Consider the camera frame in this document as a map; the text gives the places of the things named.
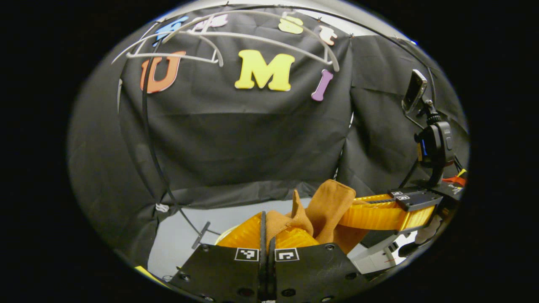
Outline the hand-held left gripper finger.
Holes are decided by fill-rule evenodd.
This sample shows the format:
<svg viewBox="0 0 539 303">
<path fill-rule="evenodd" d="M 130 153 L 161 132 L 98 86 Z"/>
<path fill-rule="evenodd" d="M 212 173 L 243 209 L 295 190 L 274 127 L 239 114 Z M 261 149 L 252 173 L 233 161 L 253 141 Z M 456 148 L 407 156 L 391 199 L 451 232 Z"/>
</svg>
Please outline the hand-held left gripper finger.
<svg viewBox="0 0 539 303">
<path fill-rule="evenodd" d="M 170 280 L 170 286 L 201 302 L 258 302 L 267 276 L 265 211 L 258 228 L 258 249 L 198 246 Z"/>
<path fill-rule="evenodd" d="M 268 291 L 277 302 L 337 302 L 370 282 L 335 243 L 277 249 L 269 242 Z"/>
</svg>

